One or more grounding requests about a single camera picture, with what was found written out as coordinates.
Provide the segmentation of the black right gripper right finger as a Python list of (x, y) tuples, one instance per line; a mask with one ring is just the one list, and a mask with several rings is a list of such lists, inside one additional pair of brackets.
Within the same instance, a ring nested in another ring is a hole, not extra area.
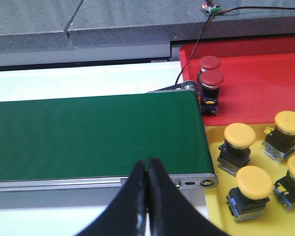
[(169, 178), (158, 158), (148, 161), (149, 220), (152, 236), (226, 236), (202, 216)]

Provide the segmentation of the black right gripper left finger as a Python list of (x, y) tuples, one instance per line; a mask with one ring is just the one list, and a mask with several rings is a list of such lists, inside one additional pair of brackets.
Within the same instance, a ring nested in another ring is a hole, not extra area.
[(139, 160), (107, 208), (77, 235), (144, 236), (147, 216), (145, 200), (145, 161)]

